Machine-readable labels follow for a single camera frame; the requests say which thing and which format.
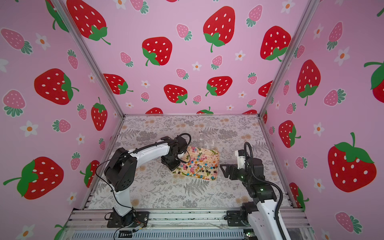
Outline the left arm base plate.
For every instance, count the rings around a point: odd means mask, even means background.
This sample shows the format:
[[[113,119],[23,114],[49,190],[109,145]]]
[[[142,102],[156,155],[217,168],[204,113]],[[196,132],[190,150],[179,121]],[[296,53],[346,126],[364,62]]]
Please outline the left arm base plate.
[[[108,219],[107,228],[145,228],[148,224],[149,216],[150,212],[144,211],[135,213],[134,211],[130,211],[124,217],[120,216],[117,212],[113,212]]]

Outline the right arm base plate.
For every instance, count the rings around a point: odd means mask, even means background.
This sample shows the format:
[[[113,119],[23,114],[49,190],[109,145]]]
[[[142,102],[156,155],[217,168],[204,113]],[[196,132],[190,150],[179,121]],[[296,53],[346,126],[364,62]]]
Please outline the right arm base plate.
[[[227,211],[224,216],[229,227],[248,227],[249,224],[245,220],[241,211]]]

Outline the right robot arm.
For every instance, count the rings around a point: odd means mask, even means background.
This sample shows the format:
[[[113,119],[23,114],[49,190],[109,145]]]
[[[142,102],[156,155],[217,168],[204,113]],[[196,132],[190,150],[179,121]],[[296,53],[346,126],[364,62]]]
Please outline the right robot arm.
[[[237,211],[227,211],[224,219],[230,227],[251,227],[255,240],[289,240],[291,237],[280,213],[281,201],[274,188],[276,184],[265,180],[264,166],[260,159],[240,156],[242,164],[220,165],[224,177],[239,180],[253,199],[243,203]]]

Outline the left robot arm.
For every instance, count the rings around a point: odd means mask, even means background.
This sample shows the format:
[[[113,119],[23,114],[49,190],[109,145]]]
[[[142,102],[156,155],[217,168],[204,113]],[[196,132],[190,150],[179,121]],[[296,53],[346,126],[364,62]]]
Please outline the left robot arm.
[[[134,182],[136,169],[141,165],[161,158],[161,163],[170,171],[174,171],[182,163],[182,157],[187,153],[191,143],[190,134],[182,133],[174,139],[166,136],[150,145],[125,150],[116,150],[104,170],[106,182],[112,188],[115,198],[113,210],[119,217],[127,217],[134,214],[134,208],[130,200],[130,186]]]

